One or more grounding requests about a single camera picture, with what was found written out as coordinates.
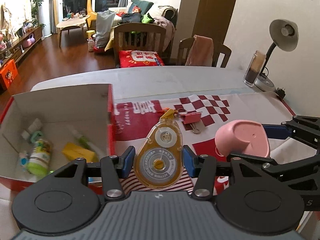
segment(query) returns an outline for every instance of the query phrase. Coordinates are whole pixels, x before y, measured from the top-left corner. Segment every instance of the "yellow giraffe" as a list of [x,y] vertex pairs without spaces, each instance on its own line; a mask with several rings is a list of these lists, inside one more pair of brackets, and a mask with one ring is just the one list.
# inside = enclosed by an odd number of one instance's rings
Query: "yellow giraffe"
[[91,0],[87,0],[87,11],[88,11],[88,15],[90,16],[90,17],[87,19],[88,28],[90,28],[90,26],[91,26],[91,21],[95,21],[95,20],[97,19],[97,13],[92,10]]

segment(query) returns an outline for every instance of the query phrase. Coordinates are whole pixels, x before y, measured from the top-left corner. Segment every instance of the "yellow box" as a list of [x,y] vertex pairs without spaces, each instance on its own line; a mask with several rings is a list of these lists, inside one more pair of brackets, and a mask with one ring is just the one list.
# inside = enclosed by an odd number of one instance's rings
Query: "yellow box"
[[73,161],[74,159],[79,157],[85,158],[87,160],[87,163],[93,163],[98,161],[98,158],[94,152],[84,149],[70,142],[68,142],[65,145],[64,149],[62,150],[62,153],[70,161]]

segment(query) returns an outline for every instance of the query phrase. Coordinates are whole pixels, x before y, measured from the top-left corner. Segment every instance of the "giraffe neck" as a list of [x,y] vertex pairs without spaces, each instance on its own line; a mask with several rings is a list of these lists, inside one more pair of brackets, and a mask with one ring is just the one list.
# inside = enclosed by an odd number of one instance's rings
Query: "giraffe neck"
[[87,11],[88,11],[88,14],[93,12],[92,6],[91,6],[91,0],[87,0]]

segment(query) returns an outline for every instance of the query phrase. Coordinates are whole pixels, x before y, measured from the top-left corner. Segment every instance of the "brown door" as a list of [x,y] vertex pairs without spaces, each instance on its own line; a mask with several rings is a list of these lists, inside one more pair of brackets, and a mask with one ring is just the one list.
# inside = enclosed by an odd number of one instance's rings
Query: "brown door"
[[223,44],[236,0],[200,0],[193,35],[210,37]]

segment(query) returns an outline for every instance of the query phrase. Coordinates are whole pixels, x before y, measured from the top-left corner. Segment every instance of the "reddish-brown floor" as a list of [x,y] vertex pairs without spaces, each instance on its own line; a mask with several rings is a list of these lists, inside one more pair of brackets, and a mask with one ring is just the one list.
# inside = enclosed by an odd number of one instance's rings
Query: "reddish-brown floor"
[[11,95],[27,92],[37,83],[101,69],[115,67],[113,52],[107,55],[96,55],[88,52],[86,39],[81,29],[62,32],[61,48],[59,35],[45,38],[31,49],[18,67],[19,76],[12,82],[7,91],[0,89],[0,113]]

